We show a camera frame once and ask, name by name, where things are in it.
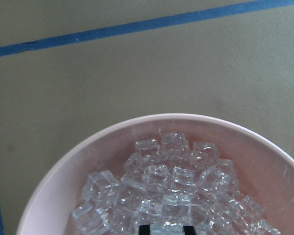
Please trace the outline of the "black ice tongs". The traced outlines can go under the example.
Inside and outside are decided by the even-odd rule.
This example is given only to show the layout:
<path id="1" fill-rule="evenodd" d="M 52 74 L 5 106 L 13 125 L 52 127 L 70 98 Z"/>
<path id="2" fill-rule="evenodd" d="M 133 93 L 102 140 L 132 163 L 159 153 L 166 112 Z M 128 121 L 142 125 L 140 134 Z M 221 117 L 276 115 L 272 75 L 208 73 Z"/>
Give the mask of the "black ice tongs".
<path id="1" fill-rule="evenodd" d="M 196 235 L 195 228 L 193 226 L 173 226 L 171 228 L 164 228 L 162 226 L 152 225 L 140 225 L 139 235 Z"/>

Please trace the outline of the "pink bowl with ice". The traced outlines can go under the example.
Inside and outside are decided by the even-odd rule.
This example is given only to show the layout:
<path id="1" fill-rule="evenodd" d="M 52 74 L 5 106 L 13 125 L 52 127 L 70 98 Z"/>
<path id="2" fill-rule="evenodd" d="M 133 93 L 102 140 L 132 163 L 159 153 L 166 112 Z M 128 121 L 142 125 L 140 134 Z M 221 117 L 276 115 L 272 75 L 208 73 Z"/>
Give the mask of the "pink bowl with ice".
<path id="1" fill-rule="evenodd" d="M 179 131 L 188 140 L 211 141 L 237 166 L 241 188 L 266 210 L 284 235 L 294 235 L 294 159 L 274 143 L 237 124 L 195 114 L 157 114 L 110 126 L 81 142 L 43 178 L 22 215 L 19 235 L 75 235 L 71 211 L 90 172 L 124 173 L 134 142 Z"/>

